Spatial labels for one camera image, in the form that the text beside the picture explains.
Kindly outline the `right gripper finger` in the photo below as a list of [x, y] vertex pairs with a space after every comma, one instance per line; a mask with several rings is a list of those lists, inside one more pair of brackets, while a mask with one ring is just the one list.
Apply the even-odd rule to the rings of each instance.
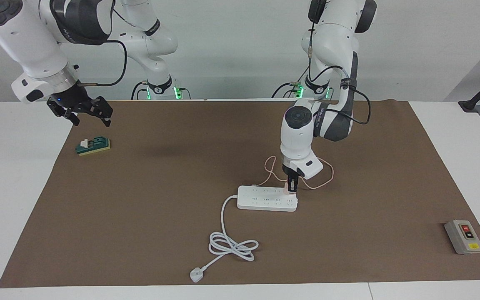
[[67, 109], [62, 108], [62, 107], [58, 107], [58, 108], [53, 107], [53, 108], [51, 108], [51, 110], [56, 117], [59, 117], [59, 118], [63, 117], [65, 119], [67, 119], [75, 127], [77, 127], [80, 123], [80, 120], [79, 120], [78, 116], [74, 112], [72, 112], [72, 110], [70, 110], [70, 109], [67, 110]]
[[95, 99], [88, 99], [85, 102], [85, 112], [93, 117], [99, 118], [105, 127], [110, 127], [112, 113], [114, 112], [104, 97], [99, 96]]

